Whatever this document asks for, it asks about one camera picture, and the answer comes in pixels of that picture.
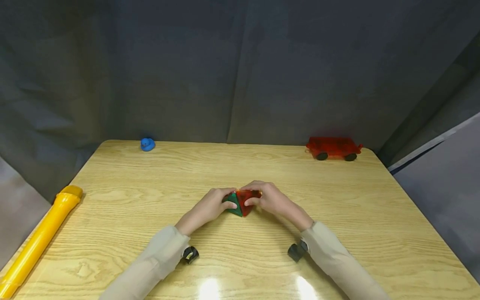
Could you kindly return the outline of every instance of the green magnetic tile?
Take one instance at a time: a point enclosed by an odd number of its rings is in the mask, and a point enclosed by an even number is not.
[[[225,201],[230,201],[230,202],[233,202],[237,205],[237,208],[233,209],[233,208],[229,208],[227,209],[227,211],[231,212],[232,214],[234,215],[237,215],[237,216],[243,216],[242,212],[241,212],[241,208],[240,208],[240,204],[239,204],[239,201],[237,199],[237,195],[236,194],[231,194],[229,195],[228,197],[225,197],[222,202],[225,202]]]

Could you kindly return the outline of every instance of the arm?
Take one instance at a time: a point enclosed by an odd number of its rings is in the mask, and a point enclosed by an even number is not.
[[[390,299],[327,226],[314,222],[300,206],[288,199],[274,184],[253,181],[242,189],[263,192],[261,198],[251,198],[245,205],[258,205],[272,214],[286,218],[298,228],[308,245],[312,259],[351,300]]]
[[[156,233],[140,256],[100,295],[100,300],[142,300],[160,280],[165,279],[179,263],[188,247],[190,235],[205,223],[216,219],[224,210],[236,208],[224,202],[231,189],[211,189],[175,226]]]

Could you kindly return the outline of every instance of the toy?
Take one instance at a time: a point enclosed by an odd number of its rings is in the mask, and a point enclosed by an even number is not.
[[[237,216],[247,216],[253,209],[253,205],[245,206],[245,201],[250,198],[260,198],[261,191],[236,190],[225,196],[222,202],[231,201],[237,205],[235,209],[228,209],[229,212]]]
[[[22,285],[69,212],[80,202],[82,194],[82,189],[74,185],[66,186],[57,194],[52,207],[3,277],[0,299],[10,299]]]
[[[314,158],[326,160],[329,156],[341,156],[346,161],[353,161],[360,154],[362,145],[356,146],[352,139],[341,137],[311,137],[307,148]]]
[[[144,151],[150,151],[155,148],[155,141],[149,137],[145,137],[140,141],[140,148]]]
[[[290,246],[287,254],[290,256],[291,259],[298,263],[300,258],[302,258],[302,256],[305,254],[305,252],[308,252],[307,243],[300,240],[298,244],[292,244]]]
[[[191,264],[195,259],[199,258],[200,254],[198,250],[193,247],[189,246],[183,251],[182,258],[185,260],[187,264]]]

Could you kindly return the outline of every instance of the red toy car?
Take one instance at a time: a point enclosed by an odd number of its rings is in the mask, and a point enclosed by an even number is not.
[[[307,148],[318,160],[326,160],[329,156],[342,156],[346,161],[353,161],[357,154],[361,153],[362,145],[355,145],[350,138],[311,137]]]

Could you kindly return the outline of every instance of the blue rubber duck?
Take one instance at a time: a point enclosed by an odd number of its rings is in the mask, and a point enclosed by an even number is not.
[[[155,142],[149,137],[145,137],[140,141],[140,148],[144,151],[150,151],[155,148]]]

